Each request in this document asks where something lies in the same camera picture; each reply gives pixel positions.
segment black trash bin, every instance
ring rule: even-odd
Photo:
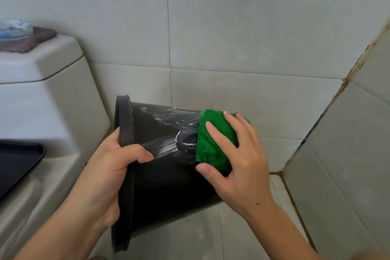
[[[220,202],[195,167],[200,111],[132,103],[118,96],[114,129],[119,144],[141,144],[152,162],[131,163],[119,191],[119,220],[112,227],[114,251],[126,251],[130,238]]]

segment toilet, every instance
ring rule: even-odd
[[[42,161],[0,200],[0,259],[12,259],[64,201],[110,122],[76,39],[0,52],[0,139],[41,143]],[[108,230],[90,257],[110,260]]]

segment toilet tank lid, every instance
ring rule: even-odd
[[[83,56],[77,40],[59,35],[26,54],[0,51],[0,84],[43,80]]]

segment hand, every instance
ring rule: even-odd
[[[248,219],[276,206],[271,194],[268,163],[256,129],[240,114],[236,117],[226,111],[223,114],[237,133],[238,148],[210,122],[206,122],[206,129],[229,158],[233,170],[227,178],[209,164],[199,164],[196,170],[213,185],[230,208]]]
[[[119,218],[118,191],[127,165],[146,163],[153,155],[139,144],[121,148],[119,128],[97,148],[64,202],[69,212],[92,221],[105,231]]]

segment green microfiber cloth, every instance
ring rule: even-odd
[[[223,111],[207,109],[200,113],[196,161],[214,166],[224,176],[229,175],[232,166],[221,148],[215,143],[206,130],[206,122],[211,122],[222,134],[238,147],[237,134],[225,120]]]

